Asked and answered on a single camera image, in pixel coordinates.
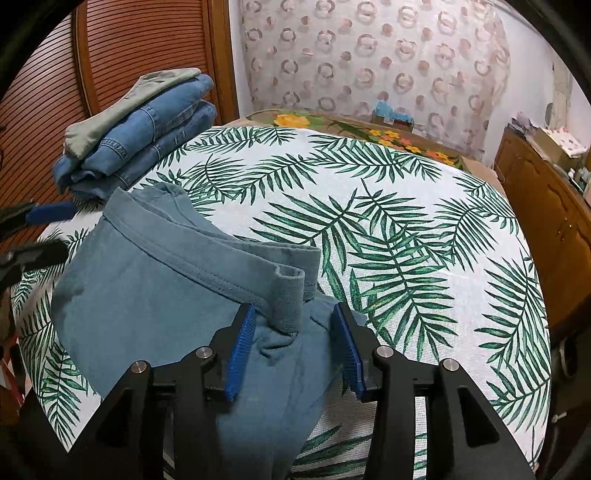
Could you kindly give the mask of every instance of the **folded clothes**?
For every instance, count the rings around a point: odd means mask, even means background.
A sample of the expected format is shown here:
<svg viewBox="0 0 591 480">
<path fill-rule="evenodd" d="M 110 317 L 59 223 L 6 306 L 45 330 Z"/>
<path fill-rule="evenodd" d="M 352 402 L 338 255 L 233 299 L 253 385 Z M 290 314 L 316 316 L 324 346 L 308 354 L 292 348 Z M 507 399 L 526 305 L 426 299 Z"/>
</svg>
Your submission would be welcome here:
<svg viewBox="0 0 591 480">
<path fill-rule="evenodd" d="M 81 159 L 65 151 L 53 165 L 53 178 L 60 193 L 79 181 L 114 175 L 143 148 L 190 119 L 212 87 L 213 81 L 207 75 L 175 85 L 115 125 L 88 157 Z"/>
<path fill-rule="evenodd" d="M 82 199 L 98 197 L 108 200 L 117 188 L 127 190 L 169 153 L 209 129 L 216 116 L 215 106 L 202 100 L 187 120 L 137 152 L 116 172 L 108 176 L 95 170 L 86 170 L 84 176 L 74 177 L 72 174 L 70 191 Z M 65 180 L 67 176 L 61 178 L 62 182 Z"/>
<path fill-rule="evenodd" d="M 220 447 L 230 478 L 283 480 L 339 376 L 337 300 L 316 289 L 319 262 L 317 248 L 223 233 L 173 184 L 118 189 L 56 285 L 51 318 L 104 397 L 134 361 L 176 362 L 231 324 L 241 302 L 255 305 L 242 389 L 217 415 Z"/>
<path fill-rule="evenodd" d="M 65 153 L 83 160 L 103 135 L 127 114 L 166 89 L 198 77 L 200 74 L 201 70 L 190 68 L 161 70 L 142 75 L 122 99 L 102 112 L 66 128 Z"/>
</svg>

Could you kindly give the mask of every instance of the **cardboard box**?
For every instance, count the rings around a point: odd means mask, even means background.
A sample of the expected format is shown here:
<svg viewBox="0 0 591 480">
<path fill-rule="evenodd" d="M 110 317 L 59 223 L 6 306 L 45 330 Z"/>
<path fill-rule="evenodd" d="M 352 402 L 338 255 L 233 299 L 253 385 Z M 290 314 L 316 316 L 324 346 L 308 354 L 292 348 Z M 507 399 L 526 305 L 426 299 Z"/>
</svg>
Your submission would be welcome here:
<svg viewBox="0 0 591 480">
<path fill-rule="evenodd" d="M 544 151 L 547 159 L 564 171 L 568 172 L 571 168 L 575 170 L 578 168 L 581 155 L 570 157 L 545 129 L 538 128 L 535 131 L 534 141 Z"/>
</svg>

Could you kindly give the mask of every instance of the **metal screw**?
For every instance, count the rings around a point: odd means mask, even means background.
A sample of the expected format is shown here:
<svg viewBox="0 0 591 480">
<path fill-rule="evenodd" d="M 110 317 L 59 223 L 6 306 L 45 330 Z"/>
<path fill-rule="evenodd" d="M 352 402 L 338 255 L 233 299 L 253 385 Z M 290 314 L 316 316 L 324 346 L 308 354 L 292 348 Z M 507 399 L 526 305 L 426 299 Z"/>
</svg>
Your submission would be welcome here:
<svg viewBox="0 0 591 480">
<path fill-rule="evenodd" d="M 131 371 L 134 374 L 140 374 L 141 372 L 143 372 L 144 370 L 146 370 L 146 368 L 148 368 L 148 365 L 143 360 L 140 360 L 139 362 L 134 362 L 131 365 Z"/>
<path fill-rule="evenodd" d="M 200 346 L 197 350 L 195 350 L 195 355 L 199 358 L 209 358 L 213 355 L 213 350 L 208 346 Z"/>
<path fill-rule="evenodd" d="M 382 358 L 389 358 L 393 356 L 394 350 L 388 345 L 381 345 L 375 349 L 375 352 Z"/>
<path fill-rule="evenodd" d="M 457 361 L 453 358 L 446 358 L 443 361 L 443 367 L 450 372 L 455 372 L 458 368 L 460 368 L 460 364 L 457 363 Z"/>
</svg>

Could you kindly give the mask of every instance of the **denim jacket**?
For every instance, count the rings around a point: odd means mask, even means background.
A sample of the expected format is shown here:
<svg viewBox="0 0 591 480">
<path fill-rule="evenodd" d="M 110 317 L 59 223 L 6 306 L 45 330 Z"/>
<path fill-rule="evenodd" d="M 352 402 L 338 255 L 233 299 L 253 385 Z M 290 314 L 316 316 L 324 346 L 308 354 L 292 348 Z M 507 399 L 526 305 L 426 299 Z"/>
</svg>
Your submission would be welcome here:
<svg viewBox="0 0 591 480">
<path fill-rule="evenodd" d="M 118 187 L 128 190 L 169 153 L 209 129 L 216 116 L 215 106 L 202 100 L 188 120 L 144 147 L 112 175 L 86 171 L 81 180 L 69 184 L 70 191 L 85 200 L 98 197 L 106 201 Z"/>
<path fill-rule="evenodd" d="M 67 153 L 62 155 L 53 167 L 54 181 L 59 191 L 63 193 L 66 187 L 82 180 L 98 180 L 120 171 L 142 149 L 185 124 L 212 87 L 213 81 L 204 74 L 175 85 L 115 125 L 84 160 Z"/>
</svg>

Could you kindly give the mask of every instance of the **bed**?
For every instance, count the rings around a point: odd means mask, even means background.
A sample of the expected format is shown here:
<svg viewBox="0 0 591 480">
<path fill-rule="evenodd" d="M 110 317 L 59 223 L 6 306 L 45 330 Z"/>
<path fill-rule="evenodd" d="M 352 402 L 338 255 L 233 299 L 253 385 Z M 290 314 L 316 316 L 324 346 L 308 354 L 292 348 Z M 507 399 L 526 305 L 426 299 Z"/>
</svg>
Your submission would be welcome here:
<svg viewBox="0 0 591 480">
<path fill-rule="evenodd" d="M 441 162 L 450 158 L 445 153 L 436 161 L 406 148 L 412 145 L 384 144 L 383 137 L 396 138 L 392 130 L 382 128 L 373 139 L 350 128 L 336 136 L 310 121 L 300 120 L 308 128 L 280 127 L 282 114 L 214 127 L 134 188 L 172 182 L 227 233 L 321 248 L 319 289 L 367 314 L 380 341 L 407 357 L 456 358 L 535 464 L 550 398 L 547 321 L 527 243 L 496 177 L 469 159 L 458 168 Z M 63 239 L 71 259 L 101 208 L 84 203 L 74 219 L 50 225 L 41 238 Z M 25 273 L 11 294 L 32 388 L 68 449 L 100 398 L 51 324 L 51 295 L 63 270 Z M 342 389 L 288 477 L 361 478 L 374 413 Z M 426 468 L 420 398 L 417 433 L 420 479 Z"/>
</svg>

